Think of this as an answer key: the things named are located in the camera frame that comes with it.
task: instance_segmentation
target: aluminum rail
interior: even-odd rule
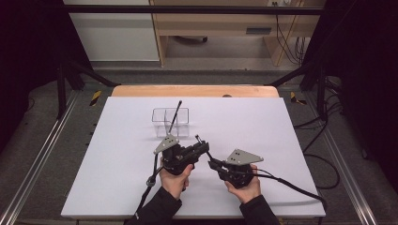
[[[315,116],[318,116],[314,96],[304,92],[304,96],[308,99],[311,109]],[[377,221],[375,219],[375,215],[372,212],[371,207],[367,203],[362,191],[360,190],[360,186],[357,183],[357,180],[354,177],[354,174],[348,167],[344,156],[341,153],[341,150],[337,146],[337,143],[334,141],[333,136],[331,135],[330,130],[326,127],[324,131],[324,141],[328,147],[331,159],[333,160],[334,165],[338,169],[340,175],[342,176],[342,181],[348,194],[351,199],[352,204],[354,205],[355,210],[357,211],[358,217],[362,225],[377,225]]]
[[[79,96],[79,92],[73,91],[69,97],[68,107],[65,111],[63,117],[57,119],[51,130],[49,136],[46,141],[42,145],[40,151],[38,152],[38,156],[33,162],[29,172],[21,183],[17,193],[14,195],[11,203],[8,205],[6,211],[4,211],[0,216],[0,225],[12,225],[17,219],[17,216],[20,214],[25,201],[27,200],[30,192],[33,189],[33,186],[36,184],[38,177],[40,175],[41,170],[43,169],[48,156],[51,154],[56,141],[58,140],[61,131],[63,130],[65,124],[67,123],[69,116],[76,104],[77,98]]]
[[[223,6],[111,6],[111,5],[40,5],[47,10],[69,13],[176,13],[176,14],[257,14],[324,15],[341,13],[322,7],[223,7]]]

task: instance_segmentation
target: tripod leg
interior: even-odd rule
[[[326,84],[326,76],[325,70],[323,67],[320,67],[320,72],[318,76],[318,90],[317,90],[317,100],[316,100],[316,109],[318,110],[319,116],[323,121],[326,121],[328,118],[328,112],[326,111],[326,102],[325,102],[325,84]]]
[[[296,70],[291,71],[290,73],[288,73],[287,75],[283,76],[279,80],[277,80],[275,82],[272,82],[270,84],[264,84],[264,86],[278,87],[278,86],[290,81],[291,79],[306,73],[309,69],[311,69],[313,67],[313,65],[314,64],[312,62],[309,62],[309,63],[297,68]]]
[[[65,93],[65,75],[62,71],[62,64],[56,71],[57,86],[58,86],[58,115],[57,119],[60,119],[67,109],[67,95]]]
[[[62,73],[73,90],[83,90],[84,82],[80,77],[79,71],[71,67],[71,64],[64,64]]]
[[[115,82],[111,82],[107,79],[105,79],[104,77],[100,76],[99,74],[97,74],[96,72],[92,71],[91,69],[88,69],[86,67],[83,67],[81,65],[79,65],[76,62],[70,62],[71,66],[79,71],[81,71],[82,73],[87,74],[88,76],[90,76],[91,78],[99,81],[100,83],[103,83],[107,86],[110,87],[115,87],[115,86],[119,86],[120,83],[115,83]]]

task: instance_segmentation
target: metal bracket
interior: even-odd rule
[[[235,151],[232,152],[225,162],[230,165],[241,166],[263,160],[264,159],[262,157],[259,157],[255,154],[248,153],[240,149],[235,149]]]
[[[179,143],[179,139],[173,136],[172,134],[168,134],[159,144],[159,146],[155,149],[153,154],[158,154],[170,147]]]

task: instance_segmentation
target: clear plastic box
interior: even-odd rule
[[[170,131],[176,108],[156,108],[152,113],[152,123],[157,137],[166,137]],[[176,137],[190,136],[190,111],[188,108],[179,108],[176,120],[170,133]]]

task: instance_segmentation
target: white tabletop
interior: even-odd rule
[[[234,149],[256,154],[257,167],[316,194],[313,178],[299,147],[282,98],[260,97],[109,97],[70,190],[61,215],[68,218],[130,218],[153,170],[153,151],[161,142],[151,116],[155,108],[190,110],[190,136],[209,142],[214,158],[224,160]],[[176,218],[239,218],[238,199],[230,194],[202,155],[181,195]],[[260,178],[262,193],[277,217],[323,217],[321,202],[274,180]],[[160,179],[148,202],[159,189]]]

